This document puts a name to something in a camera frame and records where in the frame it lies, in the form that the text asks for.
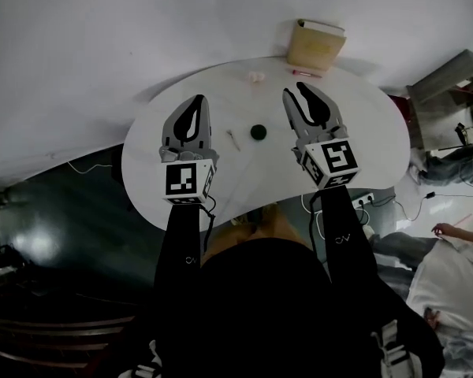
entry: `power strip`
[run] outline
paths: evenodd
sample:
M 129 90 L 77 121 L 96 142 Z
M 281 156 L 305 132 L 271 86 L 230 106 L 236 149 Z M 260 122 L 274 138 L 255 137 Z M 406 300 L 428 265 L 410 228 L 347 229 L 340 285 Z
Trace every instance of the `power strip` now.
M 355 198 L 352 200 L 352 205 L 354 206 L 354 209 L 358 209 L 361 207 L 361 203 L 359 201 L 363 201 L 363 206 L 365 206 L 367 203 L 370 203 L 370 198 L 371 200 L 375 200 L 375 197 L 373 196 L 373 193 L 365 193 L 364 195 L 360 195 L 358 198 Z

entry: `oval table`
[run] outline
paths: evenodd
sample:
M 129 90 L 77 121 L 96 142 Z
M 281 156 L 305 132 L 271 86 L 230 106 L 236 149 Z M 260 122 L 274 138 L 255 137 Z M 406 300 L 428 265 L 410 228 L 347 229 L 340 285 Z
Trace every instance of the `oval table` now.
M 344 70 L 332 68 L 323 78 L 295 76 L 285 59 L 266 57 L 235 61 L 198 72 L 167 88 L 135 119 L 125 140 L 122 173 L 126 191 L 136 209 L 156 227 L 166 229 L 171 205 L 162 199 L 158 183 L 162 127 L 166 118 L 187 98 L 205 95 L 210 107 L 212 148 L 220 155 L 210 194 L 217 201 L 214 225 L 282 199 L 316 191 L 309 175 L 291 152 L 296 133 L 290 128 L 282 90 L 289 88 L 302 107 L 306 100 L 296 82 L 310 83 L 339 106 L 361 168 L 348 187 L 386 189 L 406 172 L 410 142 L 399 110 L 383 92 Z M 252 83 L 249 72 L 265 79 Z M 263 124 L 267 136 L 255 141 L 254 124 Z M 227 130 L 240 147 L 237 149 Z M 209 199 L 207 208 L 213 205 Z M 208 219 L 200 215 L 200 227 Z

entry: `green ball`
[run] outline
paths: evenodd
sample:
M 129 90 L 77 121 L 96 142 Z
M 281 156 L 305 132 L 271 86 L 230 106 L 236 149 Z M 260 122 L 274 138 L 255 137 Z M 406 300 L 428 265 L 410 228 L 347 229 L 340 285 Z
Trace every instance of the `green ball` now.
M 251 128 L 251 136 L 254 140 L 263 140 L 266 137 L 266 128 L 262 124 L 255 124 Z

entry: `white cable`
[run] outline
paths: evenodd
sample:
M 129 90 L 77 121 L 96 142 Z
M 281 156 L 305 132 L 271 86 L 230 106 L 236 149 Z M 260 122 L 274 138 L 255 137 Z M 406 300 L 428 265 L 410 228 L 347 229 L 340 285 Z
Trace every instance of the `white cable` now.
M 303 195 L 301 195 L 301 205 L 303 207 L 303 210 L 305 210 L 308 214 L 311 214 L 311 211 L 307 210 L 307 208 L 305 207 L 305 204 L 303 202 Z M 366 223 L 364 223 L 364 225 L 368 225 L 370 223 L 370 214 L 365 209 L 361 209 L 361 208 L 358 207 L 354 210 L 362 210 L 363 212 L 365 212 L 366 215 L 368 216 L 368 220 L 367 220 Z M 326 241 L 326 238 L 324 238 L 324 235 L 322 235 L 322 233 L 321 233 L 321 228 L 318 226 L 318 215 L 320 213 L 322 213 L 322 210 L 314 212 L 314 214 L 315 214 L 315 225 L 317 225 L 318 234 L 321 236 L 322 239 L 324 239 Z
M 76 169 L 76 167 L 74 167 L 72 164 L 70 164 L 70 161 L 67 162 L 68 165 L 70 165 L 72 167 L 72 169 L 79 173 L 80 175 L 84 175 L 90 171 L 92 171 L 93 169 L 95 169 L 96 167 L 103 167 L 103 168 L 106 168 L 106 167 L 112 167 L 112 165 L 101 165 L 101 164 L 96 164 L 96 165 L 93 165 L 91 168 L 89 168 L 89 170 L 87 171 L 79 171 L 78 169 Z

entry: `person's arm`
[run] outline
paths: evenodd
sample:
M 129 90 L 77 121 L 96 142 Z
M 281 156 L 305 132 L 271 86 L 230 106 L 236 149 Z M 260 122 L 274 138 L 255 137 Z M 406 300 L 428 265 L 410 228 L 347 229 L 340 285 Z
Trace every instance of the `person's arm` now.
M 440 223 L 436 224 L 431 230 L 435 235 L 446 235 L 453 238 L 463 239 L 473 243 L 473 232 L 463 230 L 462 228 L 454 227 L 453 225 Z

